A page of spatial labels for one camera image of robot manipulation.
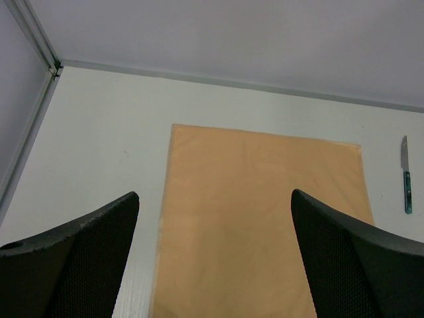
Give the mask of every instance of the blue knife handle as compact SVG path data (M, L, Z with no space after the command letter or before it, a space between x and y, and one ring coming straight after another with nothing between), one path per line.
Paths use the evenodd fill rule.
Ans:
M412 213L412 193L411 193L411 174L409 171L403 171L403 188L405 191L405 212Z

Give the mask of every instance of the knife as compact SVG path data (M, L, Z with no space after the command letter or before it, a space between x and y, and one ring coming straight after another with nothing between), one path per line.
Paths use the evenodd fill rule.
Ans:
M403 169L403 192L405 196L405 212L412 213L411 174L409 173L408 139L404 136L400 150L401 166Z

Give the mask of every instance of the metal frame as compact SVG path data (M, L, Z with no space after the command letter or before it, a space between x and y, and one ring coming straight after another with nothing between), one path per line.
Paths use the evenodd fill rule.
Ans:
M46 66L49 75L44 82L35 106L32 108L32 113L21 135L12 162L9 164L4 182L0 184L0 226L6 216L12 196L16 190L35 137L47 111L48 104L58 84L60 72L62 71L60 59L47 38L30 3L27 0L5 0L5 3L25 34L26 39Z
M107 71L107 72L115 72L115 73L122 73L122 74L139 75L139 76L149 76L152 78L167 78L169 80L190 81L193 83L202 83L202 84L226 86L226 87L241 88L241 89L252 89L255 91L266 91L268 93L277 93L277 94L284 94L284 95L323 99L325 101L338 101L340 103L350 103L350 104L373 106L373 107L386 108L386 109L396 109L398 111L412 111L414 113L424 113L424 107L418 107L413 105L386 103L383 101L373 101L369 99L359 99L354 97L343 97L338 95L315 93L312 91L300 91L296 89L288 89L283 87L273 87L273 86L253 84L253 83L243 83L241 81L230 81L227 79L205 78L201 76L159 72L154 70L138 70L134 68L124 68L121 66L111 66L106 64L80 62L80 61L74 61L74 60L62 60L62 64L64 66L72 66L75 68L87 68L90 70L99 70L99 71Z
M61 67L60 59L47 38L31 4L27 0L5 0L5 3L40 59L55 76Z

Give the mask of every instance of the table surface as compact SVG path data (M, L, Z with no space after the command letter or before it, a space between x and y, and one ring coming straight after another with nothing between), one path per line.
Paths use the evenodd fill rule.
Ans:
M174 123L360 144L376 225L424 242L424 114L66 67L0 228L0 244L136 191L140 216L114 317L146 317ZM406 134L412 215L403 211Z

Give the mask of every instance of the paper sheet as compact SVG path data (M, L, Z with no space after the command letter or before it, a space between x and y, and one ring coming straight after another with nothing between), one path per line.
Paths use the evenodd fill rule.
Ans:
M358 145L174 126L150 314L316 317L295 188L373 224Z

